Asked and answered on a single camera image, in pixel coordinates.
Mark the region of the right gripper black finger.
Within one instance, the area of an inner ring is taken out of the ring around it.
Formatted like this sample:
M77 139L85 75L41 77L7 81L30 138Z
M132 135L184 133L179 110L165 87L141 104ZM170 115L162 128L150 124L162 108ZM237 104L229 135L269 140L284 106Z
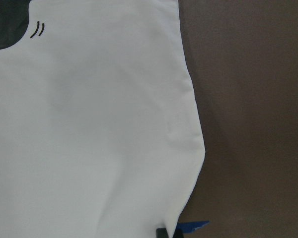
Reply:
M164 223L157 226L155 230L155 237L156 238L168 238L168 232L166 229L166 225Z

